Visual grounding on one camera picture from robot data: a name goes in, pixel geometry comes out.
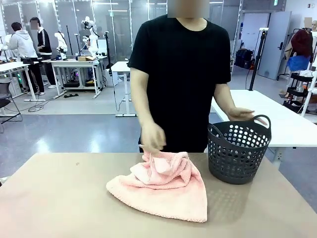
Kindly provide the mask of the person's right hand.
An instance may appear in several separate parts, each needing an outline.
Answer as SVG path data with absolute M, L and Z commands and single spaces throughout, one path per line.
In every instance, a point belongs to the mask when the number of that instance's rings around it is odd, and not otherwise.
M 146 152 L 159 153 L 166 145 L 164 130 L 154 123 L 147 121 L 141 124 L 141 142 L 139 147 Z

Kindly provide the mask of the person's left hand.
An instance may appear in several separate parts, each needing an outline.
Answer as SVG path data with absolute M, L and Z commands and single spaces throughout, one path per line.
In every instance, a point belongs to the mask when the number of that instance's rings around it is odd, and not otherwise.
M 254 112 L 245 108 L 231 107 L 226 115 L 230 121 L 247 121 L 253 120 Z

